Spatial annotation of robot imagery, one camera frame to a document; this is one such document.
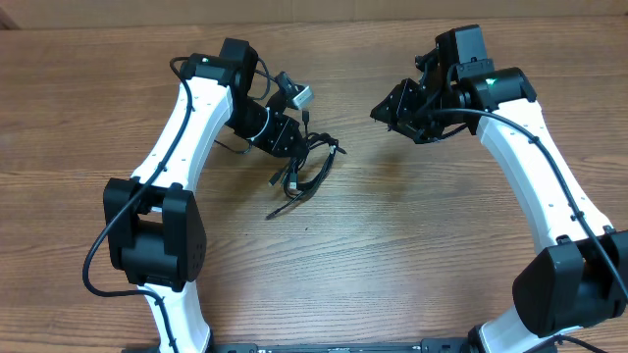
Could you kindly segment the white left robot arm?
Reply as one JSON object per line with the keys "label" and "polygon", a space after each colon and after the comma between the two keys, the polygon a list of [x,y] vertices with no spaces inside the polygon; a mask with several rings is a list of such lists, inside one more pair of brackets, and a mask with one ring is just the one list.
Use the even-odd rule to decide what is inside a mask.
{"label": "white left robot arm", "polygon": [[266,104],[248,91],[262,60],[245,40],[228,38],[219,55],[176,57],[176,106],[158,141],[128,179],[112,178],[103,193],[104,229],[113,267],[151,304],[159,352],[207,352],[212,332],[196,280],[207,238],[195,190],[220,130],[279,158],[302,157],[305,139],[285,110],[304,110],[313,92],[287,73],[270,76],[279,90]]}

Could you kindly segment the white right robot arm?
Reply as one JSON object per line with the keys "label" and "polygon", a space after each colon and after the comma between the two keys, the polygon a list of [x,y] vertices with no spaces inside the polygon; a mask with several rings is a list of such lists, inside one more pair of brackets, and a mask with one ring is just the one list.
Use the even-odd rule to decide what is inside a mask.
{"label": "white right robot arm", "polygon": [[570,332],[627,309],[627,235],[586,195],[554,144],[536,92],[517,68],[489,60],[444,69],[420,63],[372,109],[417,144],[462,130],[476,135],[501,167],[534,239],[535,258],[512,284],[513,304],[473,328],[467,352],[551,351]]}

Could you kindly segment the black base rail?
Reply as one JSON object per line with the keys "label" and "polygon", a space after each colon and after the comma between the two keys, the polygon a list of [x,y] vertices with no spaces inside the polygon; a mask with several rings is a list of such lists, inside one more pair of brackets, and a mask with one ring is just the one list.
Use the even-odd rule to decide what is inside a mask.
{"label": "black base rail", "polygon": [[[541,343],[540,348],[524,352],[557,353],[559,343],[576,344],[589,352],[606,353],[598,347],[573,337],[552,338]],[[123,349],[123,353],[157,353],[158,347]],[[206,352],[214,353],[479,353],[479,344],[469,343],[467,338],[425,338],[418,343],[377,344],[299,344],[257,346],[253,343],[213,344]]]}

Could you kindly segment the brown cardboard wall panel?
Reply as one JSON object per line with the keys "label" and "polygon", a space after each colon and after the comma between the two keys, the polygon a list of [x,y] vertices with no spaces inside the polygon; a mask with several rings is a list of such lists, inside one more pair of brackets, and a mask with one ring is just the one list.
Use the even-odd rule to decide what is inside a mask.
{"label": "brown cardboard wall panel", "polygon": [[1,0],[3,29],[620,16],[627,0]]}

